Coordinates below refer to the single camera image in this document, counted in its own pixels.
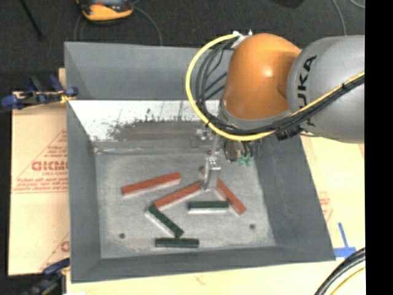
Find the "pale grey metal gripper finger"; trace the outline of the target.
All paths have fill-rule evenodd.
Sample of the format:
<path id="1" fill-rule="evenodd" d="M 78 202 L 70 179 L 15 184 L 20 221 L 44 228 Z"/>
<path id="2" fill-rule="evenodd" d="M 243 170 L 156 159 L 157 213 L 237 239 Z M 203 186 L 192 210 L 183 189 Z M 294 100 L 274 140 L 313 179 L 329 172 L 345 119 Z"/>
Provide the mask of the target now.
<path id="1" fill-rule="evenodd" d="M 212 169 L 212 157 L 207 157 L 204 167 L 200 169 L 200 173 L 203 176 L 203 182 L 200 186 L 202 191 L 207 191 L 209 189 L 209 183 L 211 179 L 211 169 Z"/>
<path id="2" fill-rule="evenodd" d="M 215 189 L 217 187 L 217 182 L 220 176 L 222 167 L 220 166 L 217 157 L 213 157 L 211 160 L 211 188 Z"/>

